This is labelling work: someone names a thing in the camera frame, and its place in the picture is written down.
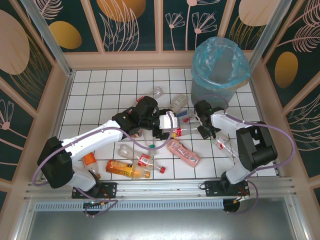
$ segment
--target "white tile floor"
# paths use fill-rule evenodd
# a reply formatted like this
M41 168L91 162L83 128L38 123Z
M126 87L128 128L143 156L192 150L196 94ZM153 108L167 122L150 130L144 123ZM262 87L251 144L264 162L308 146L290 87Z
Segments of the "white tile floor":
M111 119L118 112L131 106L140 96L150 92L155 87L161 87L164 96L160 97L158 106L169 108L171 101L179 94L187 94L187 108L192 108L191 87L192 75L190 69L139 69L139 70L86 70L77 71L66 106L59 139L71 138L96 128ZM227 112L239 119L259 121L255 101L249 84L237 90L230 101ZM228 137L232 147L237 149L236 133L230 132ZM136 139L144 145L143 138ZM159 150L154 159L166 167L164 174L154 171L150 179L202 179L220 177L230 169L234 162L212 143L210 139L203 140L200 134L190 134L181 138L181 142L201 157L196 168L173 156L166 147ZM109 159L130 163L118 155L121 144L132 146L135 150L146 152L127 139L105 145L95 150L102 180L128 180L127 177L106 172ZM276 176L274 169L255 173L256 177Z

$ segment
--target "orange bottle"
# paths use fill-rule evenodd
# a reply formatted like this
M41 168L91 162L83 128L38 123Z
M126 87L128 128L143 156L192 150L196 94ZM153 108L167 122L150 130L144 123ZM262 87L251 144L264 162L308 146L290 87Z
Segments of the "orange bottle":
M109 160L105 170L108 173L119 174L132 179L150 178L150 172L135 164L128 164L122 161Z
M99 174L99 166L93 152L90 152L87 155L83 156L82 162L86 170L94 173L98 179L101 178Z

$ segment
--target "trash can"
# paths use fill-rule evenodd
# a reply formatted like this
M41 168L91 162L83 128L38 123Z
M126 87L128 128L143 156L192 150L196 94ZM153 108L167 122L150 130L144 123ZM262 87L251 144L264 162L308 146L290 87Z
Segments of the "trash can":
M191 101L206 100L212 108L226 107L236 90L248 83L249 61L238 45L226 38L211 37L192 57Z

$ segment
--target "metal bracket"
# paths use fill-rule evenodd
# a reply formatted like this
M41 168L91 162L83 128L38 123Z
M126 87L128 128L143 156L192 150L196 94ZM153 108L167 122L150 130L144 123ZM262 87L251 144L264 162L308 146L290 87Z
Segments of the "metal bracket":
M94 198L96 199L105 199L106 193L111 199L116 198L117 194L117 183L116 182L102 182L99 192L97 193ZM83 196L77 189L72 189L72 199L87 199L86 196Z
M231 197L237 198L238 196L250 195L249 187L247 181L241 181L228 189L225 192L220 180L205 181L204 182L205 194L207 197Z

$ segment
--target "orange juice bottle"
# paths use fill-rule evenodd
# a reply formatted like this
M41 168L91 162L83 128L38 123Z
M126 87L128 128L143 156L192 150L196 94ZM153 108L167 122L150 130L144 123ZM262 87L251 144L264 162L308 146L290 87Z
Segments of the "orange juice bottle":
M109 160L105 170L108 173L119 174L132 179L150 178L150 172L135 164L128 164L122 161Z

